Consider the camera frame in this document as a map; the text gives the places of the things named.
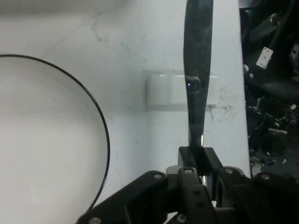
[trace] screw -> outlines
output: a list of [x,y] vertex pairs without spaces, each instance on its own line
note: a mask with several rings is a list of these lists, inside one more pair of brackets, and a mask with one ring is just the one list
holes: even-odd
[[154,178],[155,178],[155,179],[160,179],[160,178],[162,178],[162,176],[161,176],[160,174],[155,174],[155,175],[154,175]]
[[184,215],[184,214],[180,214],[180,215],[177,217],[177,222],[178,222],[178,223],[186,223],[186,222],[187,222],[187,216]]
[[262,174],[261,178],[264,180],[268,180],[268,179],[270,179],[270,176],[268,174]]
[[232,168],[226,168],[224,171],[228,174],[232,174],[234,170]]
[[102,221],[98,217],[93,217],[89,220],[89,224],[100,224]]
[[192,173],[193,170],[191,170],[191,169],[185,169],[184,172],[185,172],[185,173]]

